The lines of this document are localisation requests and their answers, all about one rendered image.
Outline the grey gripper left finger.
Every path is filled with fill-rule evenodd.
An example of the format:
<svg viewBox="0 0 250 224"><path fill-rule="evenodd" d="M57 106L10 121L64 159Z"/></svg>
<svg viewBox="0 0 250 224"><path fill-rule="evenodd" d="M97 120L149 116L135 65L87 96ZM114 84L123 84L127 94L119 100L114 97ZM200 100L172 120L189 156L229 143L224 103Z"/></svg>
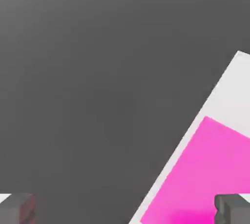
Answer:
<svg viewBox="0 0 250 224"><path fill-rule="evenodd" d="M36 224L32 193L0 193L0 224Z"/></svg>

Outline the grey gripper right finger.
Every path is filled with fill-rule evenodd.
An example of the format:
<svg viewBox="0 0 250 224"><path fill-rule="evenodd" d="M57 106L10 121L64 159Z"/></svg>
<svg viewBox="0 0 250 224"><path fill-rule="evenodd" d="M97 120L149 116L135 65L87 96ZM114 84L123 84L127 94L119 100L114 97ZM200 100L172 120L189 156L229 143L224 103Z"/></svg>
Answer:
<svg viewBox="0 0 250 224"><path fill-rule="evenodd" d="M250 224L250 194L217 194L214 224Z"/></svg>

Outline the large pink box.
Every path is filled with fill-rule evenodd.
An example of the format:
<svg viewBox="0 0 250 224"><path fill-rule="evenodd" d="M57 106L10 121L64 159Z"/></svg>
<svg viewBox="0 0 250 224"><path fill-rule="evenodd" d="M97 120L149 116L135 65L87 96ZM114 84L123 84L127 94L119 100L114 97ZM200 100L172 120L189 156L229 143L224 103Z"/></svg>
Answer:
<svg viewBox="0 0 250 224"><path fill-rule="evenodd" d="M250 138L204 117L141 223L213 224L214 196L230 193L250 193Z"/></svg>

